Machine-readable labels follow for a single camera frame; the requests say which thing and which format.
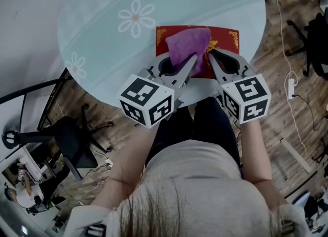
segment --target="light blue tablecloth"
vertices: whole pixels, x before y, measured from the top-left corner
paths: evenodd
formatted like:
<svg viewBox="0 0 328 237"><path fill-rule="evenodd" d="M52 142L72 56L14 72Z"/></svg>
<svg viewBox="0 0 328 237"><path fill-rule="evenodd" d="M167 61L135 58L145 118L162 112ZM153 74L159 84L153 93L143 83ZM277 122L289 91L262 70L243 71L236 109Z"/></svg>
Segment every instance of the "light blue tablecloth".
<svg viewBox="0 0 328 237"><path fill-rule="evenodd" d="M254 55L265 26L264 0L64 0L63 3L58 42L66 67L86 91L115 106L119 105L116 92L124 81L154 58L156 26L219 26L240 30L240 35L243 27L246 32L252 32L249 27L254 27L254 35L248 36L248 41L254 44L250 45L251 51L247 51L250 58L246 59ZM230 19L222 21L220 16L229 14ZM188 91L187 87L185 105L214 93L213 80L193 82L190 88L195 90Z"/></svg>

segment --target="flower pattern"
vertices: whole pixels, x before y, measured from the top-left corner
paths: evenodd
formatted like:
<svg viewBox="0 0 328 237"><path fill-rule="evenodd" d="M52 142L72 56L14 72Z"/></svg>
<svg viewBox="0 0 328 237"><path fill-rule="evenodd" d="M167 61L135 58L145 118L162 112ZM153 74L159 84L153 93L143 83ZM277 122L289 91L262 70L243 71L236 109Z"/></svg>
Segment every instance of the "flower pattern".
<svg viewBox="0 0 328 237"><path fill-rule="evenodd" d="M141 36L141 25L152 29L156 25L156 21L148 15L155 10L155 5L148 4L141 8L141 2L135 0L131 4L131 11L121 10L118 13L118 17L125 19L119 26L119 32L125 32L131 27L131 35L134 38L139 38Z"/></svg>
<svg viewBox="0 0 328 237"><path fill-rule="evenodd" d="M72 53L71 61L66 61L65 66L70 71L72 77L79 82L80 78L85 78L87 73L85 70L81 69L86 62L84 57L77 59L77 54L75 52Z"/></svg>

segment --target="white cable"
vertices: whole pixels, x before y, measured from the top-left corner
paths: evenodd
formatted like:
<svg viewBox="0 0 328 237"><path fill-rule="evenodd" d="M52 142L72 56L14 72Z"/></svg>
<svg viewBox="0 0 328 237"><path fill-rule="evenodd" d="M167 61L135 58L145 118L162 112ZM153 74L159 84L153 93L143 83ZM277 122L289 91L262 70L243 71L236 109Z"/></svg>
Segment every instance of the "white cable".
<svg viewBox="0 0 328 237"><path fill-rule="evenodd" d="M99 153L99 152L96 152L96 151L95 151L94 149L92 149L92 148L89 148L89 149L92 150L94 153L97 153L97 154L103 156L105 159L108 159L104 154L101 154L101 153Z"/></svg>
<svg viewBox="0 0 328 237"><path fill-rule="evenodd" d="M60 105L59 105L59 102L58 102L57 98L55 98L55 100L56 100L56 102L57 102L57 104L58 104L58 107L59 107L59 109L60 109L60 112L62 113L63 116L65 116L65 114L64 114L63 111L61 110L61 107L60 107Z"/></svg>
<svg viewBox="0 0 328 237"><path fill-rule="evenodd" d="M286 54L285 54L284 41L283 41L283 35L282 35L282 29L283 29L283 28L282 28L282 14L281 14L281 10L280 10L279 1L278 1L278 0L276 0L276 1L277 1L277 6L278 6L278 10L279 10L279 15L280 15L280 33L281 33L281 42L282 42L282 53L283 53L283 56L284 56L285 60L287 61L288 65L289 65L289 69L290 69L289 72L288 72L287 75L286 75L285 81L284 81L284 83L283 83L283 87L284 87L284 89L285 89L285 94L286 94L286 100L287 100L287 103L288 103L288 105L289 105L289 108L291 109L291 114L292 114L292 117L293 117L293 120L294 120L294 126L295 126L295 128L296 128L296 131L297 131L297 135L298 135L299 141L300 141L300 143L303 145L304 150L305 150L305 159L306 159L306 157L307 157L307 155L308 155L308 152L307 152L307 150L306 150L306 147L305 147L304 143L302 142L301 136L299 135L299 130L298 130L297 125L296 125L296 120L295 120L295 117L294 117L294 113L293 113L292 106L291 106L291 104L289 103L289 100L288 100L288 93L287 93L287 89L286 89L286 80L287 80L287 78L288 78L288 77L289 77L289 79L292 78L292 74L294 74L295 77L296 77L296 84L295 84L295 86L297 86L297 84L298 84L298 77L297 77L296 73L295 73L294 71L292 71L291 63L289 62L289 60L287 59L287 56L286 56ZM297 171L296 174L293 176L293 178L291 179L291 181L294 180L294 178L298 175L298 173L299 173L299 171L300 171L301 169L302 169L302 168L299 168L299 169L298 169L298 171Z"/></svg>
<svg viewBox="0 0 328 237"><path fill-rule="evenodd" d="M109 179L109 177L108 177L105 181L98 182L98 184L97 184L96 187L94 187L94 188L91 189L91 190L88 190L85 194L83 194L81 197L79 197L78 200L80 201L80 199L81 199L82 197L84 197L87 193L91 192L92 190L95 190L95 189L98 187L98 185L99 185L100 183L102 183L102 182L107 182L108 179Z"/></svg>

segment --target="black office chair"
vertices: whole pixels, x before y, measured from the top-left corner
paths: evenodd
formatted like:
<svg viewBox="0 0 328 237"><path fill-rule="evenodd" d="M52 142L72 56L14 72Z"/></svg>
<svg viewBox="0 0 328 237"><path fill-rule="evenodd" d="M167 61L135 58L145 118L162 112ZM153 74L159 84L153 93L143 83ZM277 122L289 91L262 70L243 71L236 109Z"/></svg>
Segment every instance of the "black office chair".
<svg viewBox="0 0 328 237"><path fill-rule="evenodd" d="M81 107L82 115L82 128L80 128L74 119L70 117L62 117L55 124L50 127L44 128L39 132L31 133L18 133L14 131L7 131L2 135L2 140L7 148L14 148L18 145L25 145L27 143L48 142L52 138L55 139L59 153L53 157L52 163L55 163L60 154L63 154L64 161L69 169L74 174L75 178L81 180L82 177L78 172L78 168L96 168L98 163L90 150L90 144L94 144L102 152L107 153L111 148L105 150L93 137L95 132L112 127L114 124L109 122L103 127L90 130L87 126L85 109L88 109L88 105L85 104ZM52 172L52 165L47 161L45 162L49 171Z"/></svg>
<svg viewBox="0 0 328 237"><path fill-rule="evenodd" d="M317 75L328 80L328 8L326 8L324 15L318 13L316 18L305 27L307 38L293 21L288 20L287 24L293 26L304 46L293 52L286 51L286 56L306 51L307 62L306 71L303 72L304 76L309 76L310 65L312 65Z"/></svg>

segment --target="black pants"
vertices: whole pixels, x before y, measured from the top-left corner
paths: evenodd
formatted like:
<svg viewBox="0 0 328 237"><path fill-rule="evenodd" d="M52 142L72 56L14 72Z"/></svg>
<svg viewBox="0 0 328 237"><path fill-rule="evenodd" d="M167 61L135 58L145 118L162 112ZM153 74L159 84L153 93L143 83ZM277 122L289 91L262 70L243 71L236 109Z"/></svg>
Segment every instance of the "black pants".
<svg viewBox="0 0 328 237"><path fill-rule="evenodd" d="M168 121L163 120L160 123L146 159L146 166L164 148L189 139L220 145L240 166L236 136L229 118L212 97L197 103L194 121L188 108L183 107L178 109Z"/></svg>
<svg viewBox="0 0 328 237"><path fill-rule="evenodd" d="M52 177L49 180L39 184L44 196L44 201L50 200L50 197L58 187L58 185L67 177L70 173L70 169L65 165L60 172L56 174L56 178Z"/></svg>

